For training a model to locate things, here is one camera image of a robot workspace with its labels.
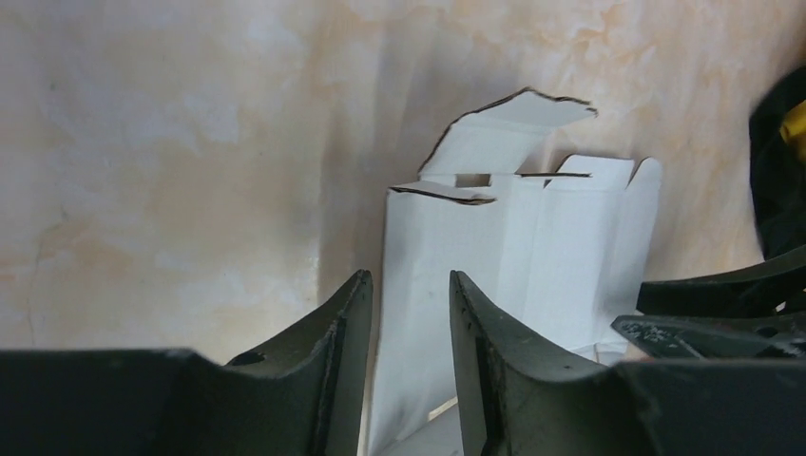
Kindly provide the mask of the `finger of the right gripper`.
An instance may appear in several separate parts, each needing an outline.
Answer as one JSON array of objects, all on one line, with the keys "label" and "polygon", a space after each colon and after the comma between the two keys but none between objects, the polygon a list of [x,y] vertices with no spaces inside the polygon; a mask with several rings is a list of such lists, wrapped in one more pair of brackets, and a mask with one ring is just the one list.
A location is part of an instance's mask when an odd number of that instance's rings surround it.
[{"label": "finger of the right gripper", "polygon": [[622,315],[611,328],[654,358],[803,358],[805,314],[763,318]]},{"label": "finger of the right gripper", "polygon": [[645,281],[637,309],[647,315],[752,318],[769,316],[805,289],[805,248],[743,269],[667,281]]}]

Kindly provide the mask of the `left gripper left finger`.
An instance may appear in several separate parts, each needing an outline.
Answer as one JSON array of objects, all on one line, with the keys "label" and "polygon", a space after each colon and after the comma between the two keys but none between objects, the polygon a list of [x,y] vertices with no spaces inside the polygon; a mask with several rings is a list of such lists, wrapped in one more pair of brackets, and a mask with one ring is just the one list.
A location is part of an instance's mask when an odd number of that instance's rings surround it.
[{"label": "left gripper left finger", "polygon": [[373,279],[224,365],[189,349],[3,351],[5,455],[354,455]]}]

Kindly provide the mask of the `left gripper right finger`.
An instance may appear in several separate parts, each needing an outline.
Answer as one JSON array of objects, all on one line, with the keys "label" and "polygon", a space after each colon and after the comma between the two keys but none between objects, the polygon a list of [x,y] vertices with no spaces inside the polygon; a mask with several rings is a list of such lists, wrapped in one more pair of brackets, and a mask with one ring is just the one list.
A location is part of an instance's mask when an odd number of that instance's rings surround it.
[{"label": "left gripper right finger", "polygon": [[596,363],[450,275],[451,345],[468,455],[801,455],[803,358]]}]

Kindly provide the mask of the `white cardboard box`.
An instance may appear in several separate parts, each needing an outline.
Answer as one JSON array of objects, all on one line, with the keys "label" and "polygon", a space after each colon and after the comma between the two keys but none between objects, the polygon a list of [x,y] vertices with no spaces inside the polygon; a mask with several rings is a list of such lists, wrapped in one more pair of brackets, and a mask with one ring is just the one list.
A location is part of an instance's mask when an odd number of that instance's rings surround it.
[{"label": "white cardboard box", "polygon": [[417,180],[388,190],[368,454],[386,454],[456,395],[452,271],[570,352],[605,365],[624,356],[611,323],[636,310],[661,163],[571,155],[554,171],[521,171],[557,129],[595,114],[524,88],[453,121]]}]

